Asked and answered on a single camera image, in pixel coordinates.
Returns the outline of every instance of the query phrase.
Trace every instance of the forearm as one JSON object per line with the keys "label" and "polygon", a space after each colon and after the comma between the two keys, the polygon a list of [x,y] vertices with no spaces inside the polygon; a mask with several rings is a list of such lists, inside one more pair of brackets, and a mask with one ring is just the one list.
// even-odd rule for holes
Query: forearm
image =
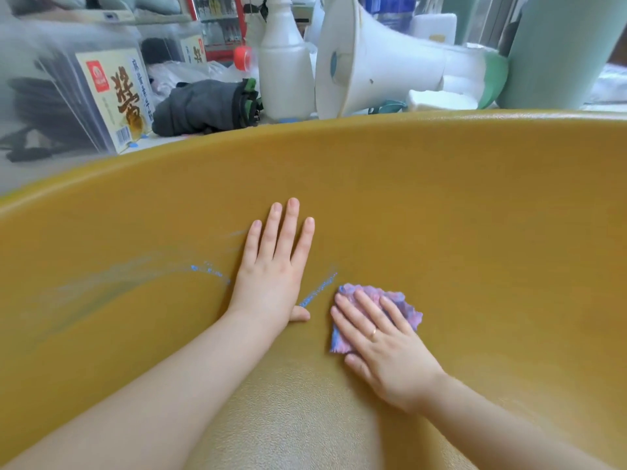
{"label": "forearm", "polygon": [[11,461],[13,469],[181,468],[284,323],[227,312],[174,355]]}
{"label": "forearm", "polygon": [[435,385],[425,416],[481,470],[609,469],[446,375]]}

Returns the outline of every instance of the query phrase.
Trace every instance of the barcode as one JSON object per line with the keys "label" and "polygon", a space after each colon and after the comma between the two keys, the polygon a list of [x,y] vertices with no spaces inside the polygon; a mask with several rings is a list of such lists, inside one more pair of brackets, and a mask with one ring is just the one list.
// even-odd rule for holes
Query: barcode
{"label": "barcode", "polygon": [[130,130],[128,126],[122,127],[120,130],[115,132],[115,134],[117,135],[117,138],[118,138],[119,147],[126,146],[126,144],[131,141]]}

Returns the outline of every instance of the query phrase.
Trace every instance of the purple cloth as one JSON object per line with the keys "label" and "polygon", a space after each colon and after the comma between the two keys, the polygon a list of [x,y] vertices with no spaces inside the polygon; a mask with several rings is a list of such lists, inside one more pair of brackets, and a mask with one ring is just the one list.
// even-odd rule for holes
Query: purple cloth
{"label": "purple cloth", "polygon": [[[365,287],[353,284],[341,285],[337,291],[344,295],[347,299],[349,299],[350,302],[368,318],[370,317],[365,312],[364,308],[355,299],[355,292],[357,290],[363,290],[365,294],[368,295],[368,297],[370,297],[370,299],[377,305],[379,305],[379,299],[381,296],[388,297],[388,299],[395,303],[403,316],[410,323],[414,331],[416,331],[418,325],[423,320],[423,314],[419,311],[416,311],[414,307],[405,302],[405,296],[400,292],[383,292],[383,290],[381,290],[380,288],[371,287],[370,285],[366,285]],[[333,335],[331,336],[331,353],[346,354],[350,353],[351,351],[354,351],[353,347],[350,346],[349,342],[346,341],[346,339],[340,333],[340,330],[338,330],[335,324],[333,324]]]}

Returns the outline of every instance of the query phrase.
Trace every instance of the beverage cooler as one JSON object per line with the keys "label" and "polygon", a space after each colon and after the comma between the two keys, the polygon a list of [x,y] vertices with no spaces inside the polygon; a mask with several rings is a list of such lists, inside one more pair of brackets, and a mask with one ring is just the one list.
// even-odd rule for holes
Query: beverage cooler
{"label": "beverage cooler", "polygon": [[202,23],[208,61],[232,61],[244,44],[246,22],[240,0],[187,0],[189,13]]}

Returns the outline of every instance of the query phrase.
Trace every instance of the hand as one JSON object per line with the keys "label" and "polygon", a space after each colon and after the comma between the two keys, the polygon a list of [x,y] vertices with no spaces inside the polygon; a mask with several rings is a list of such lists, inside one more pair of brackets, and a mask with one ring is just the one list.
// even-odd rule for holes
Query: hand
{"label": "hand", "polygon": [[313,217],[306,218],[290,259],[296,236],[298,208],[296,198],[287,202],[285,220],[278,234],[282,206],[274,203],[268,214],[261,243],[259,237],[262,233],[262,222],[254,221],[250,227],[229,304],[230,312],[253,313],[261,320],[277,323],[281,329],[289,321],[309,320],[309,312],[295,304],[314,237],[315,224]]}
{"label": "hand", "polygon": [[338,329],[361,355],[346,355],[345,363],[381,399],[405,412],[422,412],[446,373],[390,299],[381,297],[380,305],[394,323],[363,291],[355,298],[372,321],[341,294],[331,308]]}

